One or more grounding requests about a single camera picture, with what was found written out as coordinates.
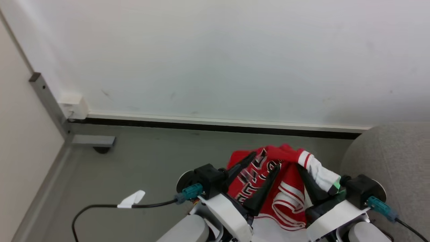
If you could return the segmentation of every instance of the black baseboard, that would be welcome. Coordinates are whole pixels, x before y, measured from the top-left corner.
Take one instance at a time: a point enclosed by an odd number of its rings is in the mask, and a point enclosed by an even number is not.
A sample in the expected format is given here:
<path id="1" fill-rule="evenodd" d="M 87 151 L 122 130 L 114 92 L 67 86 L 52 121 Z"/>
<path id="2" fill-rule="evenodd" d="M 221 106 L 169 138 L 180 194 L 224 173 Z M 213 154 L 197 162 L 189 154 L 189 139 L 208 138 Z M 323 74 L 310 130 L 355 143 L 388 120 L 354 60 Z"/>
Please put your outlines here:
<path id="1" fill-rule="evenodd" d="M 344 139 L 344 140 L 354 140 L 360 135 L 359 133 L 345 133 L 345 132 L 331 132 L 331 131 L 288 130 L 288 129 L 237 127 L 237 126 L 223 126 L 223 125 L 210 125 L 210 124 L 181 124 L 181 123 L 120 120 L 120 119 L 105 119 L 105 118 L 86 118 L 83 120 L 76 119 L 71 121 L 71 123 L 186 129 L 186 130 L 208 130 L 208 131 L 234 132 L 234 133 L 261 133 L 261 134 L 291 135 L 291 136 L 315 137 L 315 138 Z"/>

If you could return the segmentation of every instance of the metal frame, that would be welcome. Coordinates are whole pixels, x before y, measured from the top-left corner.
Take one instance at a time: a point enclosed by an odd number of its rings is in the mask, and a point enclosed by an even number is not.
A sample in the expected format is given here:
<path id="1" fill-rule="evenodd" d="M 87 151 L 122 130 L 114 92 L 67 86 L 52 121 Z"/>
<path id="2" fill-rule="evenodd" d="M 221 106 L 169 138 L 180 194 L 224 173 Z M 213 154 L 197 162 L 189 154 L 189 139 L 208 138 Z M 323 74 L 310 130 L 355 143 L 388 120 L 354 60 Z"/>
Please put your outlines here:
<path id="1" fill-rule="evenodd" d="M 29 80 L 31 86 L 50 115 L 55 126 L 66 140 L 69 136 L 73 136 L 71 144 L 85 145 L 93 147 L 113 147 L 115 144 L 115 136 L 101 135 L 81 135 L 74 134 L 71 124 L 64 116 L 63 111 L 57 103 L 54 95 L 48 87 L 45 79 L 39 72 L 33 73 Z"/>

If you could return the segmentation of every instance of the black caster wheel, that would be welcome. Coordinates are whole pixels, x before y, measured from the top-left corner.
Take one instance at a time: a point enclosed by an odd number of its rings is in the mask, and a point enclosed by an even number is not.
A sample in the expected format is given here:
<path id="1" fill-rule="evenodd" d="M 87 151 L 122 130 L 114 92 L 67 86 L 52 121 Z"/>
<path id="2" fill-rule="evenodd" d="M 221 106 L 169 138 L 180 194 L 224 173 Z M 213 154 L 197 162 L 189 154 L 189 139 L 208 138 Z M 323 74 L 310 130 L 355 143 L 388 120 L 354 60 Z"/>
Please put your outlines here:
<path id="1" fill-rule="evenodd" d="M 97 153 L 99 154 L 106 154 L 109 152 L 109 150 L 111 149 L 110 147 L 93 147 L 95 151 L 97 151 Z"/>

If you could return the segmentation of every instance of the red garment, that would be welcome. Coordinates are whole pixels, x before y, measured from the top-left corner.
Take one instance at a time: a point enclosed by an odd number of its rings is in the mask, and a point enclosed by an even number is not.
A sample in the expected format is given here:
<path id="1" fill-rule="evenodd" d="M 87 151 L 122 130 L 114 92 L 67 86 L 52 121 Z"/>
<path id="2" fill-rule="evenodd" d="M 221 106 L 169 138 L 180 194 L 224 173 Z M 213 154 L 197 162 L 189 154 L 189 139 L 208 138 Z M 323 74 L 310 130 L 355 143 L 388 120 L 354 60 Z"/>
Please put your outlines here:
<path id="1" fill-rule="evenodd" d="M 255 151 L 257 152 L 255 160 L 233 181 L 228 193 L 243 202 L 261 187 L 269 171 L 280 163 L 281 169 L 277 179 L 260 214 L 255 219 L 271 218 L 287 231 L 305 228 L 304 185 L 296 166 L 303 150 L 295 151 L 285 144 L 280 147 L 266 146 Z M 251 152 L 233 152 L 227 169 Z"/>

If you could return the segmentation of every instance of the grey floor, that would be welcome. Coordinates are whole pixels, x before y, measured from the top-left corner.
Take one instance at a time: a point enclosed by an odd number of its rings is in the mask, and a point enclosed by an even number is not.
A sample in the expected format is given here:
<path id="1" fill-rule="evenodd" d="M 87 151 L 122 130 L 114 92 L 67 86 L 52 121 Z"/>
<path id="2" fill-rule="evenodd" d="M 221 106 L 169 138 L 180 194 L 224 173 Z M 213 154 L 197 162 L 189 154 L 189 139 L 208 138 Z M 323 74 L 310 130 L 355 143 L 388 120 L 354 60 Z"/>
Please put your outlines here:
<path id="1" fill-rule="evenodd" d="M 46 242 L 72 242 L 71 221 L 89 204 L 118 204 L 144 190 L 141 203 L 172 199 L 178 178 L 187 170 L 211 163 L 225 167 L 231 153 L 287 143 L 313 153 L 330 170 L 339 165 L 351 140 L 214 131 L 174 130 L 75 124 L 77 133 L 117 136 L 107 154 L 74 147 L 76 162 L 61 202 L 45 234 Z M 154 242 L 183 218 L 190 203 L 152 209 L 93 209 L 77 221 L 80 242 Z"/>

